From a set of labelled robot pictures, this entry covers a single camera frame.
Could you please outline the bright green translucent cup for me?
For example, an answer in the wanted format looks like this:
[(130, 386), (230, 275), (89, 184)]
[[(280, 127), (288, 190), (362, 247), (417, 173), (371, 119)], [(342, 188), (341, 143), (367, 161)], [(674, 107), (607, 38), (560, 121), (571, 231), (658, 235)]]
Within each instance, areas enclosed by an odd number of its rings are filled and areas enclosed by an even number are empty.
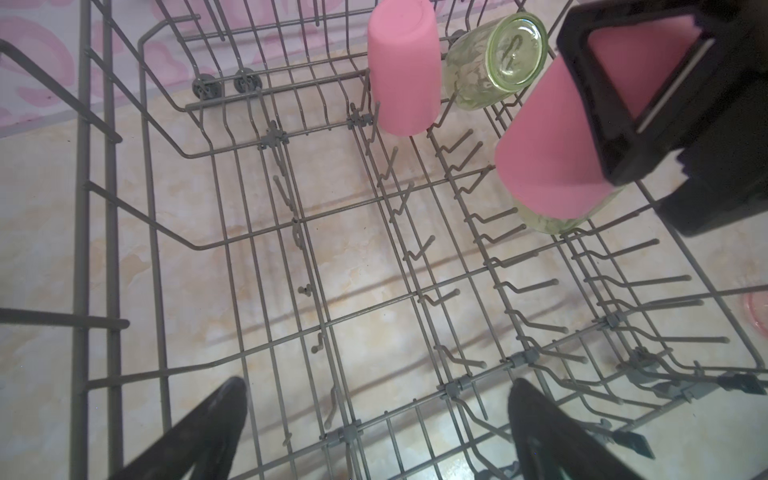
[(527, 228), (533, 229), (537, 232), (548, 235), (560, 235), (567, 233), (574, 228), (578, 227), (582, 223), (586, 222), (597, 212), (602, 210), (608, 205), (616, 196), (618, 196), (623, 190), (624, 186), (616, 188), (612, 193), (605, 197), (594, 208), (588, 211), (585, 215), (570, 218), (560, 219), (556, 217), (550, 217), (546, 215), (540, 215), (533, 212), (530, 208), (526, 207), (522, 202), (517, 199), (513, 200), (514, 207), (517, 209), (517, 215)]

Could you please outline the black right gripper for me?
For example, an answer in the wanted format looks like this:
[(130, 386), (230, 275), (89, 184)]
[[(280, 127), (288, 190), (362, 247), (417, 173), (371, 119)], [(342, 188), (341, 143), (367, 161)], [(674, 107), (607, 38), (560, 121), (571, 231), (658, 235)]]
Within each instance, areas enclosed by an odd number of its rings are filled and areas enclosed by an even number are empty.
[(685, 236), (767, 209), (767, 55), (719, 32), (717, 1), (599, 1), (557, 39), (608, 182), (679, 153), (686, 179), (660, 215)]

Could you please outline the pink plastic cup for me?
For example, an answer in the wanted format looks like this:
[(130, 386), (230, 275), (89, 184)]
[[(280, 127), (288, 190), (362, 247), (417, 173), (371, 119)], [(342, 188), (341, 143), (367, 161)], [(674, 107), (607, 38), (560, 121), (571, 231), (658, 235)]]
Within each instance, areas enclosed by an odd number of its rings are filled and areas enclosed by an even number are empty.
[(431, 3), (380, 2), (368, 23), (367, 46), (380, 128), (399, 137), (425, 131), (440, 112), (442, 86), (440, 40)]

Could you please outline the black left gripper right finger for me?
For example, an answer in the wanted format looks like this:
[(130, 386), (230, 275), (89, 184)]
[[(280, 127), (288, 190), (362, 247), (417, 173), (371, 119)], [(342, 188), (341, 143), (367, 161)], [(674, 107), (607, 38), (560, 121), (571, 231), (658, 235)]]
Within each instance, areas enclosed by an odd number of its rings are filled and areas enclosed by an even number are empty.
[(637, 479), (530, 382), (513, 382), (507, 410), (525, 479)]

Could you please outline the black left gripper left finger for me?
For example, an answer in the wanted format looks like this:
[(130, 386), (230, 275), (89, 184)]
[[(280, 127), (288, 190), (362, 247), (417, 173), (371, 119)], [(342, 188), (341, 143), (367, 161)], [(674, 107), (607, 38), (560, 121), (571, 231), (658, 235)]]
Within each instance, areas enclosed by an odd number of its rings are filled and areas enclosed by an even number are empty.
[(114, 479), (227, 479), (244, 429), (247, 385), (231, 377)]

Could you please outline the magenta plastic cup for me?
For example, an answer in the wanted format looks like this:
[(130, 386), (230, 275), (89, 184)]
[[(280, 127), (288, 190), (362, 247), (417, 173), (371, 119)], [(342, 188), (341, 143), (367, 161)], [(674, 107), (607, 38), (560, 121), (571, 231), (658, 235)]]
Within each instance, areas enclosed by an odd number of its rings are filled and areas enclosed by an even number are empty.
[[(588, 45), (638, 118), (700, 35), (690, 16), (593, 32)], [(496, 171), (514, 199), (533, 212), (585, 215), (616, 187), (605, 180), (587, 116), (562, 58), (542, 75), (498, 142)]]

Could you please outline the yellow-green translucent cup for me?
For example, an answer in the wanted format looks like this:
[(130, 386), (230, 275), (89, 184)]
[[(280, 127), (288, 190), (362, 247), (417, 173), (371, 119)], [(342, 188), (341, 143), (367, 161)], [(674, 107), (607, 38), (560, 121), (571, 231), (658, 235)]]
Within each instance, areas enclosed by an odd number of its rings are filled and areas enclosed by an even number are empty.
[(443, 65), (443, 90), (454, 105), (478, 110), (529, 86), (548, 57), (548, 36), (538, 17), (516, 13), (459, 37)]

